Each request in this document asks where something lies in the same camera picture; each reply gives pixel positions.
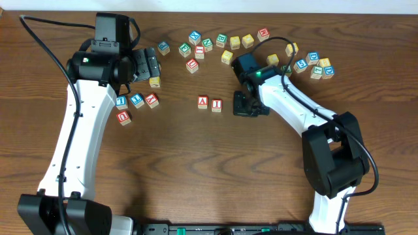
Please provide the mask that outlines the red A block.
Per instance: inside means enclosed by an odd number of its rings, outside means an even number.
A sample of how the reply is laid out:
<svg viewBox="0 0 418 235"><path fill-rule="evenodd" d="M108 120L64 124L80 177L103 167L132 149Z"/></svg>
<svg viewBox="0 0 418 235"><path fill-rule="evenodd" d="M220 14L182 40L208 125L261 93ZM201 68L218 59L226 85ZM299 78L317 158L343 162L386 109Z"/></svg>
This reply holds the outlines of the red A block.
<svg viewBox="0 0 418 235"><path fill-rule="evenodd" d="M198 96L198 108L207 109L208 108L208 97L207 96Z"/></svg>

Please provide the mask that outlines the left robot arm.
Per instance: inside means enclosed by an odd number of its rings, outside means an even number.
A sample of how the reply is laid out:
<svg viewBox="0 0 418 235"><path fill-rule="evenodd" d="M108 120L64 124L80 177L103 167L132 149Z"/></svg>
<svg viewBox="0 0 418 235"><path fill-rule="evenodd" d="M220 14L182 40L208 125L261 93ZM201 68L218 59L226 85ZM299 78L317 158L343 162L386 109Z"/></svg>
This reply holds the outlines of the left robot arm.
<svg viewBox="0 0 418 235"><path fill-rule="evenodd" d="M56 150L37 193L22 194L17 211L33 234L140 234L131 217L94 201L95 170L109 115L121 85L155 78L152 47L121 52L117 42L94 41L67 62L67 107Z"/></svg>

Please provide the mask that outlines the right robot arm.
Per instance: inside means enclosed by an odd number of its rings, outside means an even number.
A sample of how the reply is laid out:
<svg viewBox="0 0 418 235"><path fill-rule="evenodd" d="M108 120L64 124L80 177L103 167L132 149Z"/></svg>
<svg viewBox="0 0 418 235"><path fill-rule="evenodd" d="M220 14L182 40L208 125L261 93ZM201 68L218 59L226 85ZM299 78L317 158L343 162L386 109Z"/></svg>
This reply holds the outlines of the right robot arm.
<svg viewBox="0 0 418 235"><path fill-rule="evenodd" d="M308 219L315 232L337 234L346 225L348 201L358 196L362 177L376 168L365 148L357 118L323 108L298 90L277 67L233 66L241 91L234 98L236 116L257 117L273 110L300 135L304 173L315 191Z"/></svg>

